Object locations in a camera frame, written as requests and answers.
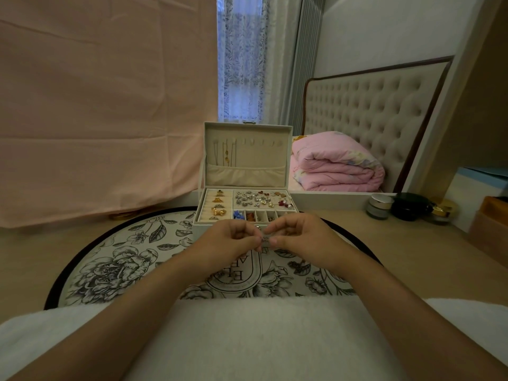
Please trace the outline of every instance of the forearm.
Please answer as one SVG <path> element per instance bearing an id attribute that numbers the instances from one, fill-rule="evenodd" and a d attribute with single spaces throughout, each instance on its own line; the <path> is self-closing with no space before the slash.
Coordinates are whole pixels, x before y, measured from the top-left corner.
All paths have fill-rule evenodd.
<path id="1" fill-rule="evenodd" d="M 171 258 L 11 381 L 121 379 L 194 281 L 190 266 L 183 254 Z"/>
<path id="2" fill-rule="evenodd" d="M 508 368 L 369 257 L 352 252 L 346 279 L 415 380 L 508 379 Z"/>

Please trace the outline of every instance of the silver jar lid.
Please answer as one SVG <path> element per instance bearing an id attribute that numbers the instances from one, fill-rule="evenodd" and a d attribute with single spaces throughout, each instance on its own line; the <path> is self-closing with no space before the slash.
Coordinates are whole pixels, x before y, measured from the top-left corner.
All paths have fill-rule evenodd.
<path id="1" fill-rule="evenodd" d="M 390 210 L 393 203 L 393 198 L 388 195 L 375 193 L 369 198 L 369 203 L 376 208 L 382 210 Z"/>

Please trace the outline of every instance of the person's right hand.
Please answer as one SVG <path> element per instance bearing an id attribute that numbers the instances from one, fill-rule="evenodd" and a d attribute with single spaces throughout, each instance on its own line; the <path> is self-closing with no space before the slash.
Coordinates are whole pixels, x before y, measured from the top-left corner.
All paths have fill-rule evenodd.
<path id="1" fill-rule="evenodd" d="M 348 258 L 356 248 L 338 236 L 321 218 L 312 214 L 289 214 L 271 222 L 263 230 L 272 248 L 289 250 L 306 262 L 335 275 L 347 277 Z"/>

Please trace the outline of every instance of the person's left hand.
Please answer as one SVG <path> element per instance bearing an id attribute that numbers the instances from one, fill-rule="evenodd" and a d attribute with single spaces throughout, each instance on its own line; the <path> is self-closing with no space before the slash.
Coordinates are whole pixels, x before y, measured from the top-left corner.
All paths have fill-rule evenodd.
<path id="1" fill-rule="evenodd" d="M 251 222 L 225 219 L 216 222 L 194 244 L 182 252 L 191 261 L 196 280 L 229 267 L 249 250 L 261 251 L 261 231 Z"/>

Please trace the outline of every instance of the white wall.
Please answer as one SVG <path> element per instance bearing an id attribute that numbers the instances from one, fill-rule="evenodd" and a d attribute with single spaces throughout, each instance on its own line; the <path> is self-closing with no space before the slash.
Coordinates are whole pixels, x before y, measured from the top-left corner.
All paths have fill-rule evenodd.
<path id="1" fill-rule="evenodd" d="M 454 55 L 477 1 L 326 0 L 314 77 Z"/>

